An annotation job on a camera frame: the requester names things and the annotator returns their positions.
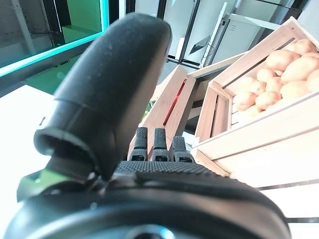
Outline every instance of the metal frame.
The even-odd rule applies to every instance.
[[[32,38],[31,38],[31,35],[29,32],[28,26],[26,25],[20,3],[18,0],[11,0],[11,2],[13,5],[13,8],[14,8],[16,18],[17,18],[18,23],[20,25],[23,37],[25,39],[26,45],[28,47],[28,50],[31,54],[36,54],[35,47],[34,47],[34,44],[32,42]]]
[[[189,22],[188,22],[188,26],[187,26],[187,30],[186,30],[186,34],[185,34],[185,40],[184,40],[184,43],[183,43],[183,47],[182,47],[181,52],[180,52],[180,56],[179,56],[179,60],[178,60],[179,64],[182,63],[182,61],[184,59],[185,52],[186,52],[186,49],[187,49],[187,45],[188,45],[188,42],[189,42],[189,38],[190,38],[190,35],[191,35],[191,31],[193,29],[195,18],[196,18],[196,15],[197,15],[199,4],[200,4],[200,0],[195,0],[194,6],[193,6],[193,10],[191,12],[190,19],[189,19]]]
[[[319,217],[314,217],[314,218],[287,218],[287,223],[319,223]]]
[[[158,15],[157,15],[158,18],[164,19],[165,8],[166,8],[166,0],[159,0]]]
[[[316,183],[319,183],[319,179],[313,179],[313,180],[295,182],[295,183],[271,185],[271,186],[265,186],[265,187],[260,187],[260,188],[256,188],[256,189],[259,191],[264,191],[264,190],[272,190],[272,189],[279,189],[279,188],[298,187],[298,186],[304,186],[304,185],[310,185],[310,184],[316,184]]]
[[[102,35],[106,31],[107,27],[109,26],[108,11],[109,11],[108,0],[100,0],[101,27],[102,27],[101,32],[93,34],[91,36],[84,37],[80,40],[65,44],[63,46],[59,46],[59,47],[56,47],[54,49],[50,49],[48,51],[33,55],[31,57],[17,61],[15,63],[10,64],[10,65],[4,66],[4,67],[0,68],[0,77],[5,76],[5,75],[7,75],[11,72],[14,72],[16,70],[19,70],[23,67],[29,66],[29,65],[34,64],[36,62],[39,62],[39,61],[42,61],[42,60],[47,59],[49,57],[52,57],[52,56],[59,54],[61,52],[70,50],[74,47],[80,46],[80,45],[88,43],[88,42],[92,42],[92,40],[94,40],[98,36]]]

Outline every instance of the wooden box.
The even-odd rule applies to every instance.
[[[271,52],[306,38],[319,48],[291,17],[209,83],[193,145],[198,162],[254,187],[319,178],[318,92],[246,123],[235,120],[232,102],[237,80],[255,77]]]

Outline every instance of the light wooden slat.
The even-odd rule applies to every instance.
[[[196,71],[193,71],[191,73],[189,73],[189,75],[195,77],[195,78],[199,78],[199,77],[203,77],[203,76],[206,76],[208,74],[211,74],[223,67],[226,67],[226,66],[229,66],[231,64],[233,64],[235,61],[237,61],[238,59],[240,59],[243,55],[245,55],[247,53],[246,52],[243,52],[243,53],[240,53],[236,56],[232,56],[230,58],[227,58],[225,60],[222,60],[222,61],[219,61],[219,62],[216,62],[212,65],[209,65],[209,66],[206,66],[204,68],[201,68],[199,70],[196,70]]]
[[[275,143],[318,127],[319,112],[314,110],[318,106],[319,93],[316,92],[283,109],[257,117],[247,125],[205,140],[195,147],[211,159],[219,159]]]
[[[228,114],[227,101],[224,100],[220,95],[217,97],[217,108],[216,117],[214,120],[212,135],[218,135],[227,130],[227,114]]]
[[[219,83],[222,87],[228,85],[234,79],[243,74],[247,69],[256,65],[257,62],[263,60],[272,51],[278,49],[292,38],[292,33],[287,30],[287,27],[285,25],[281,25],[276,31],[272,32],[247,54],[245,54],[240,61],[235,62],[215,77],[214,81]]]
[[[242,118],[242,112],[241,111],[236,111],[231,115],[231,124],[235,124],[241,121]]]
[[[219,96],[221,96],[224,100],[229,100],[231,97],[217,82],[212,82],[208,87],[211,87]]]
[[[200,142],[210,138],[216,100],[217,93],[208,87],[195,131],[195,137],[199,137]]]
[[[140,127],[148,128],[148,153],[151,151],[154,143],[154,129],[163,128],[165,117],[177,95],[182,83],[184,82],[187,72],[183,67],[178,65],[171,74],[164,81],[168,81],[165,89],[160,97],[152,107],[148,115],[143,119]],[[131,154],[135,143],[135,136],[133,137],[128,152],[128,157]]]
[[[227,130],[231,129],[232,125],[232,112],[233,112],[233,98],[230,98],[228,101],[228,116],[227,116]]]
[[[168,121],[165,125],[166,136],[170,139],[176,134],[179,122],[181,121],[182,115],[184,113],[185,107],[187,105],[190,94],[194,88],[196,79],[192,76],[188,76],[186,83],[178,97],[178,100],[168,118]]]
[[[196,155],[193,155],[195,162],[197,164],[203,165],[204,167],[208,168],[210,171],[217,173],[221,176],[229,176],[230,174],[223,170],[220,166],[218,166],[216,163],[211,161],[205,154],[203,154],[201,151],[197,151]]]
[[[174,70],[172,70],[172,72],[170,72],[169,75],[166,76],[166,78],[155,87],[154,93],[150,99],[151,101],[156,101],[160,97],[177,69],[178,67],[175,67]]]
[[[301,39],[304,39],[304,38],[308,38],[310,41],[313,42],[313,44],[317,47],[317,49],[319,49],[319,41],[317,39],[315,39],[311,34],[309,34],[303,26],[301,26],[299,24],[299,22],[294,19],[292,16],[289,18],[289,23],[290,25],[294,28],[294,29],[291,29],[293,32],[295,32],[295,34],[298,34],[298,36],[301,38]]]
[[[252,187],[314,180],[319,178],[318,139],[319,129],[220,159],[216,164],[231,173],[232,178]],[[231,148],[235,143],[238,142],[229,141],[227,146]],[[219,150],[217,145],[211,147]]]

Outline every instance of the glass panel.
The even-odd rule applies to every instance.
[[[78,58],[79,56],[74,57],[62,65],[29,77],[25,83],[53,95]]]
[[[157,17],[160,0],[136,0],[135,12]]]
[[[2,0],[0,68],[101,32],[100,9],[100,0]]]
[[[168,52],[171,56],[176,56],[177,49],[181,51],[193,6],[193,0],[166,1],[164,20],[170,24],[173,34]]]
[[[224,3],[227,3],[226,9],[223,9]],[[189,38],[185,60],[200,63],[210,37],[214,31],[219,15],[232,12],[236,0],[201,0],[194,26]]]
[[[281,0],[272,0],[271,2],[281,4]],[[239,7],[236,9],[236,14],[281,24],[281,21],[288,10],[289,9],[287,7],[282,7],[267,2],[257,0],[242,0]]]
[[[283,211],[287,218],[319,216],[319,184],[261,191]]]

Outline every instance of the white wall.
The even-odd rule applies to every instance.
[[[135,12],[157,16],[160,0],[136,0]]]
[[[309,0],[304,11],[298,18],[298,22],[312,35],[319,40],[319,0]]]

